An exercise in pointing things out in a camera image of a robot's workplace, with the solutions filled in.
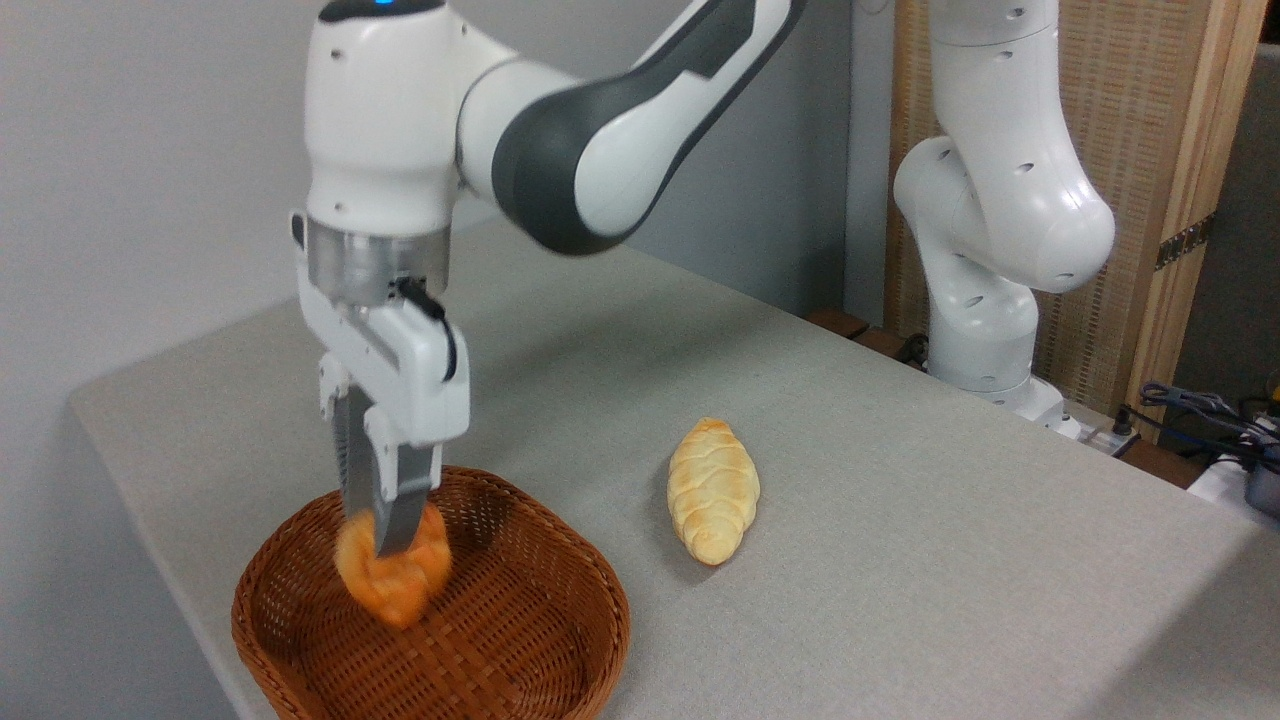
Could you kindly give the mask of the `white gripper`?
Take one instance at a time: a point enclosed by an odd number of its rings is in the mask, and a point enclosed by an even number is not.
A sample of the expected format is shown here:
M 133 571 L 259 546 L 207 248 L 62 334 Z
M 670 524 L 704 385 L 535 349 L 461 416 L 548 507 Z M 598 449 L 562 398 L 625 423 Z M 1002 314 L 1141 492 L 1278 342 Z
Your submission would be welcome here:
M 470 424 L 468 355 L 448 320 L 451 231 L 361 234 L 291 215 L 344 515 L 372 510 L 375 555 L 408 551 L 442 483 L 440 443 Z

